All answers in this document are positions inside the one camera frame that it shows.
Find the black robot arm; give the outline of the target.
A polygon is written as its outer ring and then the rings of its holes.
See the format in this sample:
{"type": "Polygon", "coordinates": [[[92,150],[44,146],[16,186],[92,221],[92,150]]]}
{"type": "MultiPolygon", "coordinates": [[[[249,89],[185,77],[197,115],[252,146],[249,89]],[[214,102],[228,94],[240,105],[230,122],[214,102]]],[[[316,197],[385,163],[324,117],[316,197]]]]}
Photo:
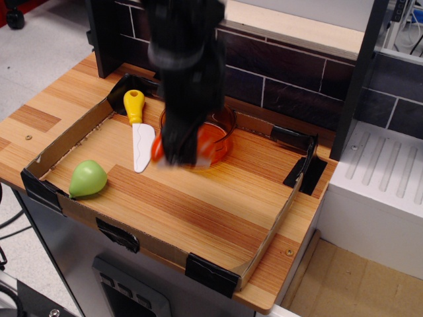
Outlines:
{"type": "Polygon", "coordinates": [[[207,115],[224,105],[225,46],[215,29],[222,1],[144,1],[150,30],[148,57],[159,71],[165,122],[153,143],[153,162],[206,167],[215,145],[207,115]]]}

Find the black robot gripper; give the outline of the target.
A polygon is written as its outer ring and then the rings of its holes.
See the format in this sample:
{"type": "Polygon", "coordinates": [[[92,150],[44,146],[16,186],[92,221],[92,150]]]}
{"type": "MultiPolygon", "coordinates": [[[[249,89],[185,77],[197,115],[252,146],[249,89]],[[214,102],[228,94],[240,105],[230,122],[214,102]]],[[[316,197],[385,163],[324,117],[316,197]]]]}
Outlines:
{"type": "Polygon", "coordinates": [[[223,42],[207,42],[196,53],[184,56],[150,43],[150,62],[159,69],[165,99],[165,123],[161,140],[169,164],[205,164],[204,122],[207,115],[223,107],[226,47],[223,42]]]}

